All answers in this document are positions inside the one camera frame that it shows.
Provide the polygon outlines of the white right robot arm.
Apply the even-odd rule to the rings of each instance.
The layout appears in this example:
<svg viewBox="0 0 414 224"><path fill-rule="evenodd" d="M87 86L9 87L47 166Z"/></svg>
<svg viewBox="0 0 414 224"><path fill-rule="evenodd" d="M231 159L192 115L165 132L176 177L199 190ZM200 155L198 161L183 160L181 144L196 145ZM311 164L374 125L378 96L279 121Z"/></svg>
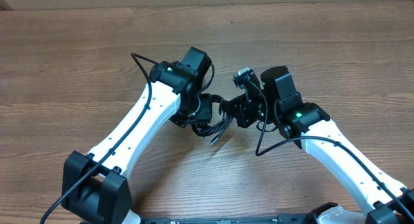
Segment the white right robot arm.
<svg viewBox="0 0 414 224"><path fill-rule="evenodd" d="M329 202L305 214L302 223L413 222L413 190L371 162L320 106L304 102L286 66L269 68L260 76L245 67L233 81L244 94L222 101L220 110L241 128L256 121L273 124L284 139L272 149L293 142L321 162L360 208L352 212Z"/></svg>

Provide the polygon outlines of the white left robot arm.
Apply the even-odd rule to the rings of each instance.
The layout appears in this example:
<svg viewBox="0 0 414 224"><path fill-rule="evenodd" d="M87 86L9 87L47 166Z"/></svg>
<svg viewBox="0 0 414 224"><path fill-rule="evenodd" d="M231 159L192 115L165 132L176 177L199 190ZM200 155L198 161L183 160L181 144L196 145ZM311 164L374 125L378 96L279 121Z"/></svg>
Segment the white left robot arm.
<svg viewBox="0 0 414 224"><path fill-rule="evenodd" d="M155 62L144 73L140 98L117 127L86 154L67 157L58 204L87 223L143 223L132 210L129 178L135 164L168 120L178 126L211 120L211 101L201 93L212 67L195 47L179 62Z"/></svg>

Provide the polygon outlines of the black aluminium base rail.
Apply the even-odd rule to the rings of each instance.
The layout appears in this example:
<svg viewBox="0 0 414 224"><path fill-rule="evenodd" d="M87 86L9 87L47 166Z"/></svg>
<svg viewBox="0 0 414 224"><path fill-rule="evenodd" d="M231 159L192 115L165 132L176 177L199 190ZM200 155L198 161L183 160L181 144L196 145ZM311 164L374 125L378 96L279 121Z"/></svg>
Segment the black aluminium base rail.
<svg viewBox="0 0 414 224"><path fill-rule="evenodd" d="M243 218L142 218L143 224L304 224L306 214Z"/></svg>

